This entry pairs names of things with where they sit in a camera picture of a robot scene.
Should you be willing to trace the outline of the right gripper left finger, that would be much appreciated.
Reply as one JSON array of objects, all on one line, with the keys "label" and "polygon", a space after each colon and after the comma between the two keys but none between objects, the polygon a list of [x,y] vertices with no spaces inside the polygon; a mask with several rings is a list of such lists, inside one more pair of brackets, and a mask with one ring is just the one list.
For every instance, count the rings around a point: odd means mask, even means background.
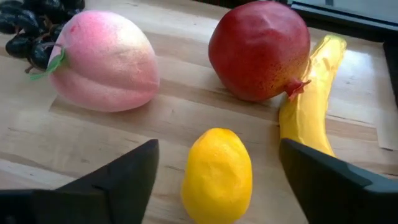
[{"label": "right gripper left finger", "polygon": [[55,190],[0,190],[0,224],[141,224],[158,164],[151,139]]}]

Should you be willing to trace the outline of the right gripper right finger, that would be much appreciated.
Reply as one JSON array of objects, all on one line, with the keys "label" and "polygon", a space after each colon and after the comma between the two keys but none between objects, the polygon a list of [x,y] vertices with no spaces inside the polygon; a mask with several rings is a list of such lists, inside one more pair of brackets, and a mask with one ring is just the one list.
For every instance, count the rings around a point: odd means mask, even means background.
[{"label": "right gripper right finger", "polygon": [[398,180],[291,139],[279,158],[309,224],[398,224]]}]

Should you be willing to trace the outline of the yellow banana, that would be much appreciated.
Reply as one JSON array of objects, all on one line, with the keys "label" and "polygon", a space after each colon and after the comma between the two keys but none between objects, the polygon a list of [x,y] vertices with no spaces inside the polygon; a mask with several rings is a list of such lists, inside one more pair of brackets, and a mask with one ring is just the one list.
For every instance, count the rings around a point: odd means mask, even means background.
[{"label": "yellow banana", "polygon": [[306,70],[288,87],[288,97],[280,108],[280,138],[335,156],[326,135],[325,117],[345,51],[345,39],[330,34],[313,48]]}]

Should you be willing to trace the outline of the yellow lemon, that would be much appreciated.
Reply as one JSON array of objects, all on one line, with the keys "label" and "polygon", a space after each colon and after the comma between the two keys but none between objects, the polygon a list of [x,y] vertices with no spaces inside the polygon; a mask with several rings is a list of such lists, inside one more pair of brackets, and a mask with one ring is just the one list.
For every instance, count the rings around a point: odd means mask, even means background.
[{"label": "yellow lemon", "polygon": [[240,138],[212,128],[191,147],[181,197],[196,224],[233,224],[247,211],[252,195],[252,164]]}]

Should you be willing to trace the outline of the pink peach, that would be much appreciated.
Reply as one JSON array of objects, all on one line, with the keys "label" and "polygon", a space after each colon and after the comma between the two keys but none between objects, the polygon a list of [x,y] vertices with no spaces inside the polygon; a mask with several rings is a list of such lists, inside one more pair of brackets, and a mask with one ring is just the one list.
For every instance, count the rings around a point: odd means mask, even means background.
[{"label": "pink peach", "polygon": [[48,75],[67,101],[95,111],[140,107],[157,94],[160,75],[154,49],[129,19],[110,11],[73,16],[58,36],[51,57],[64,52]]}]

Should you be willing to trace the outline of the red pomegranate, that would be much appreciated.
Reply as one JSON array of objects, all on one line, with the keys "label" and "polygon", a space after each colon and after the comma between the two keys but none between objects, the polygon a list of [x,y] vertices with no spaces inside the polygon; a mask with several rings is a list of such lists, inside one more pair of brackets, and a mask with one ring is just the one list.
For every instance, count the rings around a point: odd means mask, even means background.
[{"label": "red pomegranate", "polygon": [[208,56],[222,84],[246,101],[303,93],[310,33],[288,6],[255,1],[227,12],[216,26]]}]

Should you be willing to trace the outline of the black grape bunch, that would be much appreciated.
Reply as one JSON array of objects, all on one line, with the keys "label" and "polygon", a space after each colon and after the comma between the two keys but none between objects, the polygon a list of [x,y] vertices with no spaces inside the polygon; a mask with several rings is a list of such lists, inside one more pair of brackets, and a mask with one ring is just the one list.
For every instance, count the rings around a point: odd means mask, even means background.
[{"label": "black grape bunch", "polygon": [[29,62],[26,73],[46,70],[64,25],[85,7],[85,0],[0,0],[0,34],[12,36],[5,51]]}]

